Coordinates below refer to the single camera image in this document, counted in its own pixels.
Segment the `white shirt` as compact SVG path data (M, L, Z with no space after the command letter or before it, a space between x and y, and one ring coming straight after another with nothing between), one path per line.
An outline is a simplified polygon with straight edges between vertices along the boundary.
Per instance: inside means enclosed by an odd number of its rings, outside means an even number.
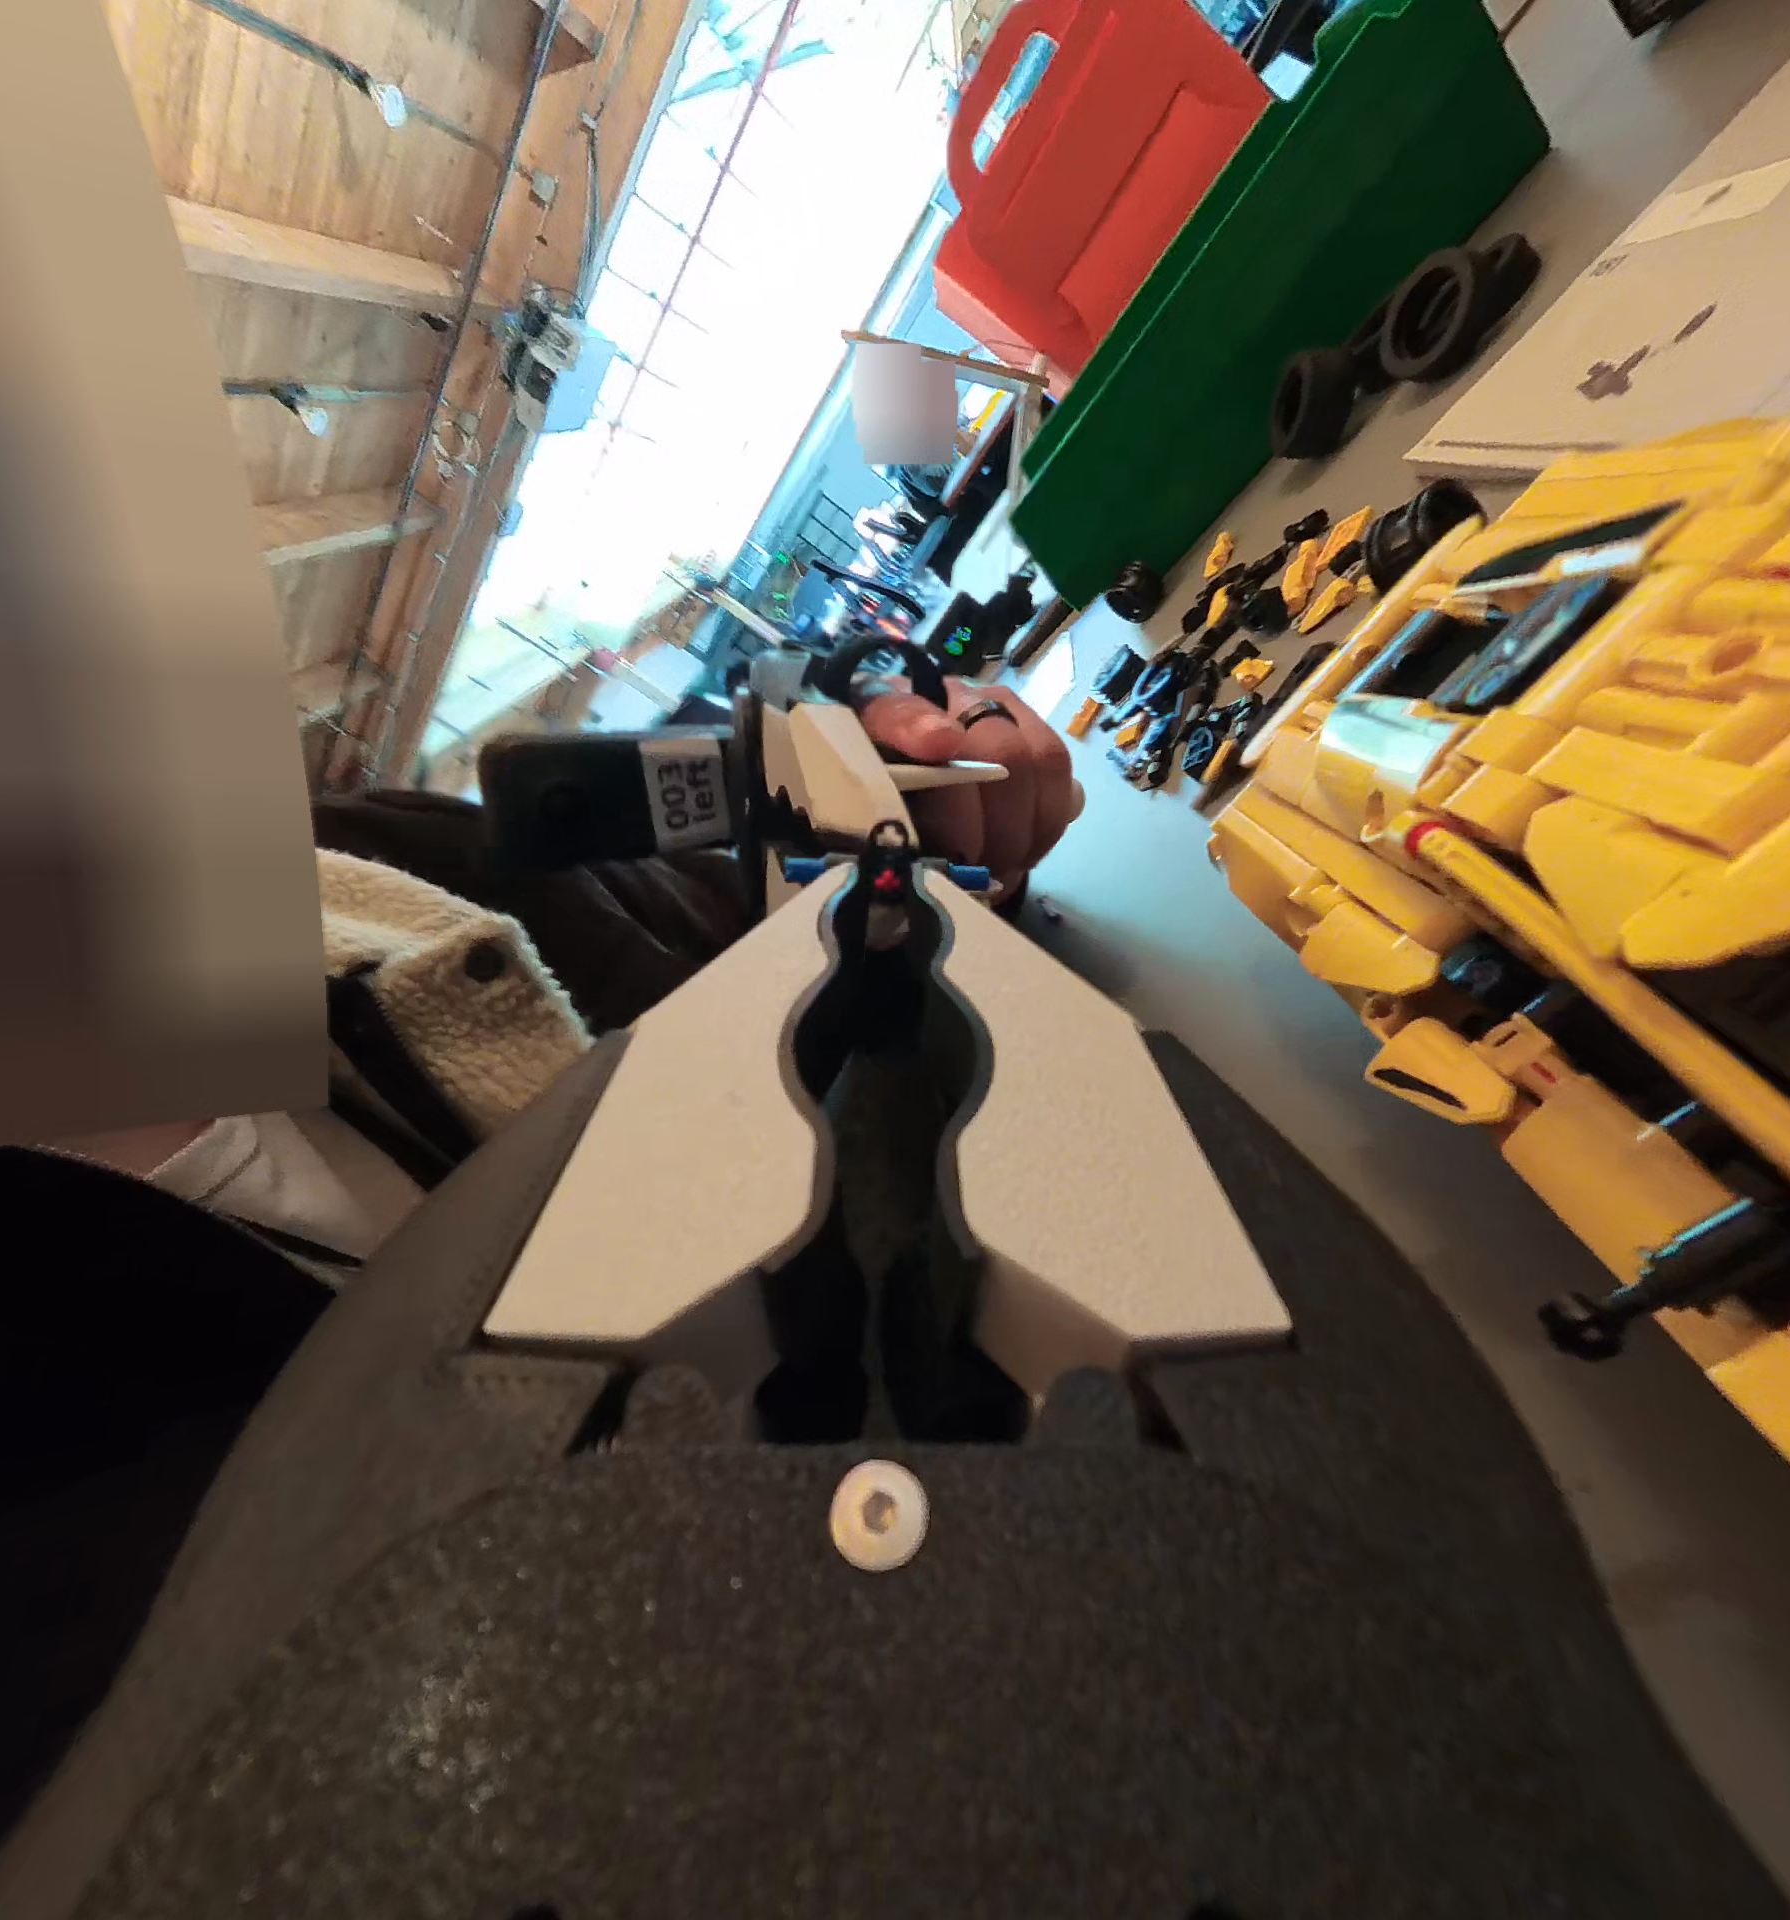
M336 1278L360 1269L425 1197L331 1111L215 1120L145 1180Z

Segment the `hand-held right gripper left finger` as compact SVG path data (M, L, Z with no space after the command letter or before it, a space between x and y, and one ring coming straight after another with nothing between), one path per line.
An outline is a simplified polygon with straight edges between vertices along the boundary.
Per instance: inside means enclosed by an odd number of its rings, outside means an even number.
M821 870L623 1037L481 1320L491 1348L689 1366L777 1438L860 1431L865 1282L793 1048L855 879Z

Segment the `yellow toy brick car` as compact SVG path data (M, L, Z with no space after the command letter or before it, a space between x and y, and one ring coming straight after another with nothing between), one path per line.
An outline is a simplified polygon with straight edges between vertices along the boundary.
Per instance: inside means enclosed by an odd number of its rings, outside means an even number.
M1655 1320L1790 1463L1790 421L1396 530L1210 857L1609 1271L1550 1343Z

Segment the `black toy wheel rim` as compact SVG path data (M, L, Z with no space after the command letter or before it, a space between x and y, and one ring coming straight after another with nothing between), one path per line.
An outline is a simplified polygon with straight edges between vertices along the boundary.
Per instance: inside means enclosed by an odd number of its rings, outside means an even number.
M1363 570L1387 594L1439 542L1472 520L1484 520L1476 493L1457 479L1431 479L1405 503L1377 516L1363 533Z

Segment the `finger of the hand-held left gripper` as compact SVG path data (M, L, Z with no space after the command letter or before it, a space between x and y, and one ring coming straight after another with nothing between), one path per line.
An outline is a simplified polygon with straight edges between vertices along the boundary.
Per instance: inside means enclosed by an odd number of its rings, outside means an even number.
M915 839L889 762L846 705L780 709L780 797L824 841L862 843L890 821Z

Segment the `black device with green lights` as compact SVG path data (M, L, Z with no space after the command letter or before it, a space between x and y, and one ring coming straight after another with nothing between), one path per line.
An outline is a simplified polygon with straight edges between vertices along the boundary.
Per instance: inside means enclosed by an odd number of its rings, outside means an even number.
M926 651L961 677L986 670L1004 656L1014 634L1036 613L1036 598L1025 583L1011 580L986 598L955 594L934 620Z

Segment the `building instruction booklet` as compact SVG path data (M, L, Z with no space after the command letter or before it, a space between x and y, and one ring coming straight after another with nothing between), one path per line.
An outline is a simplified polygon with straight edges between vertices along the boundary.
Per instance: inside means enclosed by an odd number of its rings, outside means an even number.
M1790 58L1412 446L1531 479L1729 419L1790 417Z

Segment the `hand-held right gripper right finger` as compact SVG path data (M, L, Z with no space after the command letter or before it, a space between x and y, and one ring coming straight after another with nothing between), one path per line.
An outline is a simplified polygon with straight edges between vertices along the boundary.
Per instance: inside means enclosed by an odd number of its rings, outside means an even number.
M896 1266L896 1419L1018 1441L1073 1374L1279 1351L1273 1282L1140 1024L936 870L912 875L926 1224Z

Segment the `red cardboard carrier box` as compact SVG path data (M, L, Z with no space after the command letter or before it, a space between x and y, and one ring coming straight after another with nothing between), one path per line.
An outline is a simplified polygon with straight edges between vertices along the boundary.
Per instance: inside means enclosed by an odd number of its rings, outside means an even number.
M1006 6L949 130L936 308L1073 382L1269 101L1193 4Z

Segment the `small black brick assembly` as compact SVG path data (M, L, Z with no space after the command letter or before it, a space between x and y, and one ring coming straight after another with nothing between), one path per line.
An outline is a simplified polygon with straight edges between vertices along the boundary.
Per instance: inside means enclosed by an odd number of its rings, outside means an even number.
M836 895L825 914L841 953L896 950L915 929L941 927L949 897L969 897L984 909L996 897L987 867L926 856L913 831L896 819L878 821L841 851L765 856L767 909L828 882L836 882Z

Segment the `pile of black yellow bricks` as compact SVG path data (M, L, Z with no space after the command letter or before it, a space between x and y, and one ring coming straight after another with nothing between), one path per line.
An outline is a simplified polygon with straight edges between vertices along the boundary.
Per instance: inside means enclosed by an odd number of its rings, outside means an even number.
M1329 627L1374 597L1364 565L1374 523L1371 507L1314 509L1255 551L1218 530L1171 636L1112 649L1078 695L1068 738L1102 736L1112 769L1143 792L1191 781L1213 796L1329 656Z

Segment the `person's left forearm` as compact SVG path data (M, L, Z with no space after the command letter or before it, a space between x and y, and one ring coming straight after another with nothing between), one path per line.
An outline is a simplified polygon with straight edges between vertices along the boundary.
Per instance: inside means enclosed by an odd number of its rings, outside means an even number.
M629 1026L757 924L735 851L521 876L510 910L593 1034Z

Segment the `person's left hand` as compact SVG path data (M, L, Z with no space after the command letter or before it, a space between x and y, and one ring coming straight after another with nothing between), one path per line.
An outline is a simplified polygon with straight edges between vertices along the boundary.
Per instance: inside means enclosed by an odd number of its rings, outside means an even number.
M884 755L922 762L1001 766L1000 781L936 783L907 796L915 841L944 860L981 864L1016 916L1036 864L1076 824L1083 792L1068 740L1006 686L945 679L945 703L904 679L875 684L859 707Z

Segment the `green plastic bin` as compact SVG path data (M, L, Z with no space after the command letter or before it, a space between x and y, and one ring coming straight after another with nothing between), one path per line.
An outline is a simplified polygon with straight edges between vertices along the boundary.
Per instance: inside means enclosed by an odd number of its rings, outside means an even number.
M1025 452L1014 531L1073 607L1171 569L1273 456L1285 361L1468 241L1548 127L1483 1L1348 4Z

